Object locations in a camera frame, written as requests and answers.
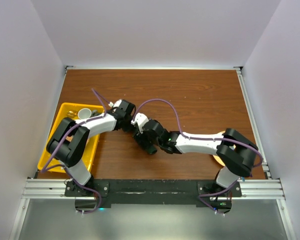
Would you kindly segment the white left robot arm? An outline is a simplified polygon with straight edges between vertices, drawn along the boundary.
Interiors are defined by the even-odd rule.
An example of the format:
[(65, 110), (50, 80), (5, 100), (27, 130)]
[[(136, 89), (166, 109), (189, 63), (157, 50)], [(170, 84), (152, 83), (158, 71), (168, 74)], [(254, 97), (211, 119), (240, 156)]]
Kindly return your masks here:
[(131, 120), (136, 106), (124, 99), (116, 101), (104, 112), (84, 119), (73, 120), (65, 117), (50, 137), (46, 151), (50, 154), (41, 171), (53, 168), (50, 162), (56, 159), (76, 185), (76, 191), (82, 196), (96, 195), (94, 177), (86, 168), (82, 158), (87, 141), (102, 133), (124, 130), (131, 127)]

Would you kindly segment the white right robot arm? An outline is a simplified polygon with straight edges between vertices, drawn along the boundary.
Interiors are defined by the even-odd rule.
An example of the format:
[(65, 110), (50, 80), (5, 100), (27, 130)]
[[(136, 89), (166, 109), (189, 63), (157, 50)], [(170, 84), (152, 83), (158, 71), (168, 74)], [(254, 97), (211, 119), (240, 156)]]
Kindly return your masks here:
[(232, 128), (224, 133), (205, 135), (168, 131), (154, 119), (133, 119), (131, 124), (141, 146), (150, 154), (159, 147), (167, 154), (200, 153), (222, 160), (224, 167), (215, 177), (212, 192), (202, 194), (202, 197), (225, 196), (240, 177), (251, 176), (256, 156), (260, 154), (255, 144)]

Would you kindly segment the green cloth napkin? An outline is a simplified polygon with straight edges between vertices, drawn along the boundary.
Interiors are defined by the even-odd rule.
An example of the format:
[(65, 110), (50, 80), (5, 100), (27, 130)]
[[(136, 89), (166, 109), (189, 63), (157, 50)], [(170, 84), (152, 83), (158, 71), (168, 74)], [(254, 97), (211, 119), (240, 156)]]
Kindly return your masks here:
[(149, 155), (154, 155), (157, 151), (158, 151), (158, 150), (157, 150), (156, 147), (154, 147), (153, 145), (152, 145), (152, 146), (149, 146), (149, 147), (147, 148), (147, 153), (148, 153)]

